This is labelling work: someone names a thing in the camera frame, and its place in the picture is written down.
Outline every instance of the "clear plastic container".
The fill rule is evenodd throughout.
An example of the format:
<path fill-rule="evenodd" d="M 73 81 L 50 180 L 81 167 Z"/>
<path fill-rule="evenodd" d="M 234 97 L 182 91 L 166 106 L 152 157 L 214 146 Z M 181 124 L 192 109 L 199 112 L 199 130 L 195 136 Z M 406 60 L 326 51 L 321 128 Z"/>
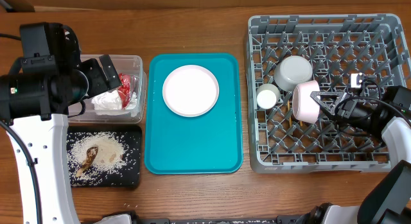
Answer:
<path fill-rule="evenodd" d="M 82 62 L 91 58 L 97 59 L 101 55 L 81 55 Z M 110 55 L 117 73 L 133 75 L 137 78 L 134 92 L 137 94 L 137 105 L 133 109 L 95 110 L 91 99 L 85 99 L 86 110 L 83 115 L 69 118 L 70 123 L 121 123 L 136 124 L 143 118 L 144 104 L 146 102 L 146 73 L 143 71 L 143 61 L 140 56 Z M 75 115 L 82 110 L 77 103 L 69 107 L 69 115 Z"/>

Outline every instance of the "plastic bin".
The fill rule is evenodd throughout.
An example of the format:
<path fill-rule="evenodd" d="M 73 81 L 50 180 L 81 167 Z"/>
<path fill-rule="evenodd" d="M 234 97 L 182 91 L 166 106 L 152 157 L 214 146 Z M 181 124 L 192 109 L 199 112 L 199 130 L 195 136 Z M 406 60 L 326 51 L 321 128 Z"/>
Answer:
<path fill-rule="evenodd" d="M 290 55 L 310 61 L 312 80 L 323 91 L 345 91 L 351 73 L 375 75 L 383 93 L 388 86 L 406 87 L 411 59 L 396 15 L 257 15 L 249 19 L 246 52 L 250 164 L 255 172 L 390 171 L 382 142 L 342 134 L 323 114 L 314 125 L 290 121 L 292 92 L 281 90 L 280 102 L 264 110 L 257 106 L 256 90 L 273 83 L 276 65 Z M 362 96 L 377 95 L 370 86 Z"/>
<path fill-rule="evenodd" d="M 86 61 L 95 58 L 100 64 L 98 59 L 99 56 L 101 55 L 81 55 L 81 59 L 82 61 Z M 85 99 L 85 113 L 80 116 L 69 118 L 70 123 L 136 124 L 142 120 L 146 99 L 146 73 L 143 71 L 143 61 L 140 56 L 135 55 L 110 55 L 110 57 L 119 74 L 132 74 L 138 79 L 138 83 L 134 89 L 137 94 L 137 106 L 128 110 L 95 110 L 94 105 L 91 103 L 91 99 Z M 79 103 L 71 105 L 69 107 L 69 115 L 78 114 L 81 109 L 82 106 Z"/>

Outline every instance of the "teal tray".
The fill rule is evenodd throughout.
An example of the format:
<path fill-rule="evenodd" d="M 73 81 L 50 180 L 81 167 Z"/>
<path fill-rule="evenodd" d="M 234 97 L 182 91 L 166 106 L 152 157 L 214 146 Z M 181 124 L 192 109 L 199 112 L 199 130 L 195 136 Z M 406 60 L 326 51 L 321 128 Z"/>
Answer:
<path fill-rule="evenodd" d="M 162 98 L 167 76 L 190 64 L 210 70 L 220 87 L 215 106 L 198 117 L 175 114 Z M 243 163 L 242 135 L 238 63 L 232 55 L 169 54 L 152 60 L 144 150 L 149 171 L 159 175 L 233 173 Z"/>

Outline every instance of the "white plate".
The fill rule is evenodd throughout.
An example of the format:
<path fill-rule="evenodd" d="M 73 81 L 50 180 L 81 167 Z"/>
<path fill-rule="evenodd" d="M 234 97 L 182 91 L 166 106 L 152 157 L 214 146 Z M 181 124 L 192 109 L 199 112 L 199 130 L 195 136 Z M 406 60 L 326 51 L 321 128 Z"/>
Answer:
<path fill-rule="evenodd" d="M 196 117 L 216 104 L 220 88 L 215 76 L 198 65 L 185 65 L 172 71 L 162 86 L 167 107 L 184 117 Z"/>

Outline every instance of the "gray dish rack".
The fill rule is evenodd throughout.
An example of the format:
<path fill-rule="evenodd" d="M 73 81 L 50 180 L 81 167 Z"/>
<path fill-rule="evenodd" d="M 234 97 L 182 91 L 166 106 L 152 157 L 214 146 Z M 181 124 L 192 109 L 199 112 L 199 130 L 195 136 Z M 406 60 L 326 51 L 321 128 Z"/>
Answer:
<path fill-rule="evenodd" d="M 255 172 L 390 171 L 383 143 L 341 134 L 322 113 L 314 125 L 292 119 L 292 92 L 280 90 L 274 108 L 259 108 L 256 90 L 274 82 L 276 65 L 290 55 L 310 61 L 320 90 L 346 90 L 351 73 L 375 74 L 383 93 L 387 86 L 406 87 L 411 59 L 396 15 L 258 15 L 249 19 L 248 30 L 248 124 Z M 377 98 L 377 88 L 369 86 L 362 96 Z"/>

